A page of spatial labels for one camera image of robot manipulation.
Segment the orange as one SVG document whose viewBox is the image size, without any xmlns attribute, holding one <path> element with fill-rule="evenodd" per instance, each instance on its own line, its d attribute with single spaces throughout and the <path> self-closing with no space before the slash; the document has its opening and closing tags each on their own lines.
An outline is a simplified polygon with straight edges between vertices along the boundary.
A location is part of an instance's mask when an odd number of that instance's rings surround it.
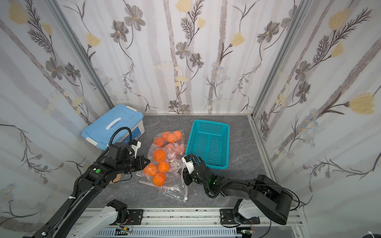
<svg viewBox="0 0 381 238">
<path fill-rule="evenodd" d="M 156 173 L 156 175 L 153 177 L 152 179 L 152 183 L 157 186 L 157 187 L 161 187 L 164 185 L 165 181 L 166 181 L 166 175 L 162 172 L 158 172 Z"/>
<path fill-rule="evenodd" d="M 153 159 L 157 163 L 163 162 L 167 158 L 167 154 L 163 149 L 157 149 L 153 153 Z"/>
</svg>

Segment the clear zip-top bag front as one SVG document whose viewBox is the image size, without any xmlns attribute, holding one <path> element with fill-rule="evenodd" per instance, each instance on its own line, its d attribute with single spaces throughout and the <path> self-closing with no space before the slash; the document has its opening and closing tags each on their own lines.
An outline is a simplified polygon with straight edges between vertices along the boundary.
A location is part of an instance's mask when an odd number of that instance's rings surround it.
<svg viewBox="0 0 381 238">
<path fill-rule="evenodd" d="M 140 177 L 140 183 L 155 187 L 159 192 L 172 199 L 186 202 L 188 199 L 188 189 L 182 179 L 185 165 L 174 152 L 167 149 L 163 149 L 167 154 L 167 158 L 161 163 L 155 162 L 153 153 L 157 149 L 153 145 L 149 148 L 147 156 L 150 164 L 144 170 L 137 173 L 137 176 Z M 167 178 L 161 187 L 157 187 L 152 183 L 153 177 L 158 172 L 164 173 Z"/>
</svg>

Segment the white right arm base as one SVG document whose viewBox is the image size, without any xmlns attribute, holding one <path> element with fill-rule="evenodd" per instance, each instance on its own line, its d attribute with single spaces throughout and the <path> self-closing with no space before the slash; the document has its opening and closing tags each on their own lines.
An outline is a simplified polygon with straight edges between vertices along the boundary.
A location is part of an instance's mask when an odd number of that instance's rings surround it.
<svg viewBox="0 0 381 238">
<path fill-rule="evenodd" d="M 266 216 L 251 200 L 238 199 L 233 208 L 220 209 L 220 223 L 224 226 L 258 225 Z"/>
</svg>

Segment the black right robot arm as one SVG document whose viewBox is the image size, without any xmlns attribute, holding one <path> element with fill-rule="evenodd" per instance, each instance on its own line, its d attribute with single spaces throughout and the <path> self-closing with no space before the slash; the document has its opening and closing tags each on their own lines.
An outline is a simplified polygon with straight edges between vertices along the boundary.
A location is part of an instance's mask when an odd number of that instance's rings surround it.
<svg viewBox="0 0 381 238">
<path fill-rule="evenodd" d="M 278 185 L 269 177 L 258 175 L 250 180 L 234 180 L 214 174 L 201 158 L 193 154 L 183 157 L 182 161 L 185 164 L 185 185 L 193 182 L 202 185 L 209 198 L 223 195 L 250 200 L 271 221 L 286 225 L 293 195 L 290 190 Z"/>
</svg>

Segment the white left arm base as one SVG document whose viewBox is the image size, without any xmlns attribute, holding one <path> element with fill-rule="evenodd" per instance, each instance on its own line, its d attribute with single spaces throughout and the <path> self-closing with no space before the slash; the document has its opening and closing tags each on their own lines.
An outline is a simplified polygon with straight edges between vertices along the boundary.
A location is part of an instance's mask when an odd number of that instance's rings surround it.
<svg viewBox="0 0 381 238">
<path fill-rule="evenodd" d="M 116 235 L 129 235 L 133 231 L 133 225 L 140 225 L 143 219 L 143 209 L 129 209 L 119 201 L 112 200 L 94 217 L 68 233 L 68 238 L 93 238 L 104 228 L 110 225 L 117 226 L 114 230 Z"/>
</svg>

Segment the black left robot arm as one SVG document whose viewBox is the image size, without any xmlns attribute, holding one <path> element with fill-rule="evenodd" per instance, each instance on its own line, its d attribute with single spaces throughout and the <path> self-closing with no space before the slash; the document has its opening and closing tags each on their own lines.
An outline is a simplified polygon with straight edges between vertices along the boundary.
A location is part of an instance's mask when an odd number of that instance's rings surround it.
<svg viewBox="0 0 381 238">
<path fill-rule="evenodd" d="M 149 160 L 138 156 L 139 142 L 132 131 L 122 127 L 111 136 L 108 147 L 96 161 L 79 176 L 71 195 L 59 210 L 36 231 L 32 238 L 65 238 L 94 198 L 119 174 L 144 170 Z"/>
</svg>

